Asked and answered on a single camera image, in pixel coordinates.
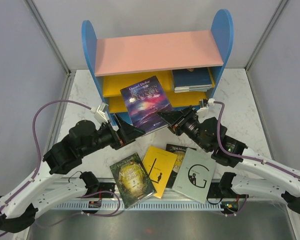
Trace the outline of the purple Robinson Crusoe book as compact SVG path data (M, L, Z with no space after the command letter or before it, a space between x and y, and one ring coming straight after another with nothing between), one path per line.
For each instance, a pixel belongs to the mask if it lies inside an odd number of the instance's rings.
M156 76L120 90L132 125L146 133L167 125L158 112L171 112L173 107Z

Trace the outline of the dark navy book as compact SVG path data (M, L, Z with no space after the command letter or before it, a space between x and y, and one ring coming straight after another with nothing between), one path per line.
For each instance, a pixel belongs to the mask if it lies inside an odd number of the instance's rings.
M209 69L207 67L188 69L176 69L172 71L174 87L176 88L201 88L213 85Z

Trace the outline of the yellow book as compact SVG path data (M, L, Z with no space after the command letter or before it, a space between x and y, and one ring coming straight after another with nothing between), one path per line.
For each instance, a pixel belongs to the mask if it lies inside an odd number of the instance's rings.
M156 190L154 196L161 199L177 160L175 153L150 146L143 158L143 165Z

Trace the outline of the teal ocean cover book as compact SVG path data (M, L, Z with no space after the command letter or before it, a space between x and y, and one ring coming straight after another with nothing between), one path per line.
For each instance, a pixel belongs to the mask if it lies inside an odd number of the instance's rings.
M178 86L175 87L175 91L203 91L203 90L208 90L211 89L213 86L212 85L202 85L202 86Z

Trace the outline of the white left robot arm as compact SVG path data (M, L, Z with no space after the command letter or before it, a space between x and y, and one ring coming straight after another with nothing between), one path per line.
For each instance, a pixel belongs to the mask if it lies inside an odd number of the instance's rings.
M117 114L111 122L103 122L100 128L90 120L81 120L68 134L46 152L43 159L22 183L10 193L0 196L0 230L18 233L31 226L43 213L58 204L82 197L93 198L100 190L96 176L86 171L78 179L50 192L43 191L82 164L84 157L107 146L118 150L143 136L145 131L125 122Z

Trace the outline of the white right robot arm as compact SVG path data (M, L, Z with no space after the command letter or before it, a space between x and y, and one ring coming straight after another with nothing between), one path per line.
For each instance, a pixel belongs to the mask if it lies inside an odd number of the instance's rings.
M274 199L300 214L300 170L261 156L245 143L228 136L220 116L199 122L198 111L192 106L179 111L160 111L158 116L173 134L186 134L201 149L211 153L218 164L259 177L249 179L233 172L224 173L218 184L222 196L238 194Z

